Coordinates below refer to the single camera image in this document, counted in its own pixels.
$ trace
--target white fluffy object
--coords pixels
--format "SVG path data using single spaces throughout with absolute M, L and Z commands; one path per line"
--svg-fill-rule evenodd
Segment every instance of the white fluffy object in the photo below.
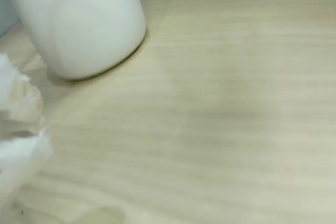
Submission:
M 39 90 L 6 55 L 0 54 L 0 113 L 6 114 L 6 122 L 27 126 L 27 130 L 8 132 L 0 117 L 0 224 L 14 223 L 11 213 L 16 193 L 52 156 L 50 138 L 44 131 L 42 107 Z M 29 132 L 31 123 L 38 125 L 38 134 Z
M 30 137 L 0 140 L 0 223 L 11 223 L 12 203 L 20 186 L 52 156 L 50 137 L 44 132 Z
M 8 119 L 36 122 L 42 114 L 43 101 L 40 91 L 29 83 L 4 54 L 0 54 L 0 111 Z

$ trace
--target ceramic cup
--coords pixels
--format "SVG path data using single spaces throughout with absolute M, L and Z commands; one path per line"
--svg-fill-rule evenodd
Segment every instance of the ceramic cup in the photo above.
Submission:
M 61 78 L 99 74 L 144 38 L 140 0 L 11 0 L 48 67 Z

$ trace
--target wooden desk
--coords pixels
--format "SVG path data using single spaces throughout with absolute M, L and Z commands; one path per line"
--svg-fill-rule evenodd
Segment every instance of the wooden desk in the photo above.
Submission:
M 0 40 L 44 96 L 55 157 L 28 224 L 336 221 L 336 1 L 142 0 L 115 69 L 55 78 L 21 26 Z

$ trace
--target white mug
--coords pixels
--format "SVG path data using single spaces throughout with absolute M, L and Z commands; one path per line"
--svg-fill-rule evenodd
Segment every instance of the white mug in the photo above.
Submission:
M 146 24 L 140 0 L 11 0 L 48 67 L 61 78 L 99 74 L 132 54 Z

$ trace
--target wood grain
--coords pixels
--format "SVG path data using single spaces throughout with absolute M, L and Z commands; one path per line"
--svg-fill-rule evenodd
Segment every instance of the wood grain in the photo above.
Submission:
M 44 96 L 56 155 L 28 224 L 334 223 L 334 0 L 141 0 L 148 34 L 66 83 L 22 27 L 0 40 Z

